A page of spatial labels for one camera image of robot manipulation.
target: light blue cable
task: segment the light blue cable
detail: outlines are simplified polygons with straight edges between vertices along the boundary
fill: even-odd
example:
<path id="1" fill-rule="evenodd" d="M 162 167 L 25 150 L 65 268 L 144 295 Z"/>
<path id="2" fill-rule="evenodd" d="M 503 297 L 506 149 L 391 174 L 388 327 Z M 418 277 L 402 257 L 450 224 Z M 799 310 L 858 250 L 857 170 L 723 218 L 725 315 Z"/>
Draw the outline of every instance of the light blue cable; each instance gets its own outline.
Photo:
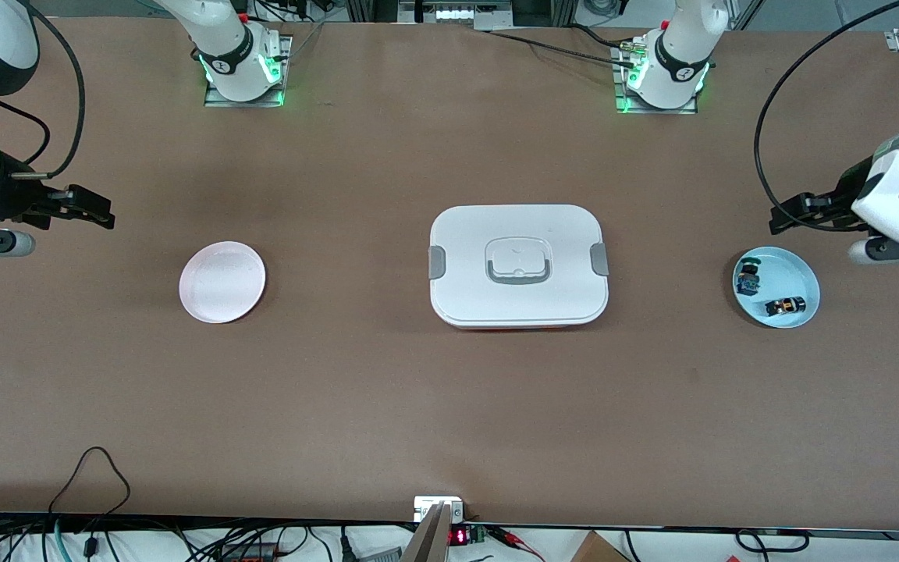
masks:
<path id="1" fill-rule="evenodd" d="M 72 562 L 72 557 L 68 556 L 68 550 L 65 548 L 65 543 L 61 541 L 61 521 L 54 522 L 54 540 L 58 543 L 58 550 L 61 551 L 61 558 L 64 558 L 65 562 Z"/>

